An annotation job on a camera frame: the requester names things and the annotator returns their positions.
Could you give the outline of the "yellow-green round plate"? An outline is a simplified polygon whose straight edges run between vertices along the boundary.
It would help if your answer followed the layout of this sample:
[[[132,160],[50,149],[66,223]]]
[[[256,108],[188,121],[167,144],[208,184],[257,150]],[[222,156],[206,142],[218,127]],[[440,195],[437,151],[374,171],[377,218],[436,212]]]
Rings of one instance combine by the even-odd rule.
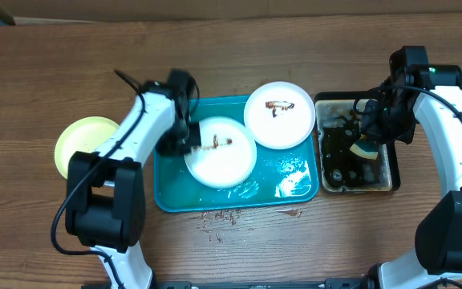
[[[70,124],[55,146],[55,165],[59,173],[67,179],[69,161],[74,153],[93,153],[118,128],[115,121],[102,116],[89,116]]]

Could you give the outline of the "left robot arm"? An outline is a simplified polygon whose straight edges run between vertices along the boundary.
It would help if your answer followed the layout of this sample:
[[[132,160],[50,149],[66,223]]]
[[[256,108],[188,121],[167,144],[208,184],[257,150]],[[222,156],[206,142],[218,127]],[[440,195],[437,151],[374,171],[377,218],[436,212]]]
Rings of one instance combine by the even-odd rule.
[[[108,140],[69,160],[67,194],[51,224],[51,243],[64,255],[97,256],[109,288],[155,288],[140,247],[144,166],[152,153],[178,157],[201,146],[200,125],[190,120],[200,90],[185,70],[172,69],[164,83],[138,84],[122,71],[116,74],[134,90],[135,103]]]

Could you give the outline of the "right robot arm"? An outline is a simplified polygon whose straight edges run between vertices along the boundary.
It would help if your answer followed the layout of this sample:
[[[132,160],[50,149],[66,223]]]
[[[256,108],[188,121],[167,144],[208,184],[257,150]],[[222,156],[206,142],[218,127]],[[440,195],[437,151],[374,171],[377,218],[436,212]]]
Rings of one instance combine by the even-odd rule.
[[[431,65],[423,46],[403,46],[389,58],[390,76],[369,90],[355,155],[374,159],[379,146],[411,143],[420,124],[441,185],[441,199],[418,225],[415,246],[397,259],[373,266],[365,288],[461,287],[462,279],[462,71]]]

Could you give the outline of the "green and yellow sponge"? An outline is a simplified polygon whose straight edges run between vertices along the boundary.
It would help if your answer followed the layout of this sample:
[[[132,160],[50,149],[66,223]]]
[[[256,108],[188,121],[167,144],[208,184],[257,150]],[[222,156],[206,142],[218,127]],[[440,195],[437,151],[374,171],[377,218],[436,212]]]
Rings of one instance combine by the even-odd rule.
[[[379,155],[379,145],[366,136],[361,135],[359,139],[350,147],[350,151],[358,157],[367,160],[375,160]]]

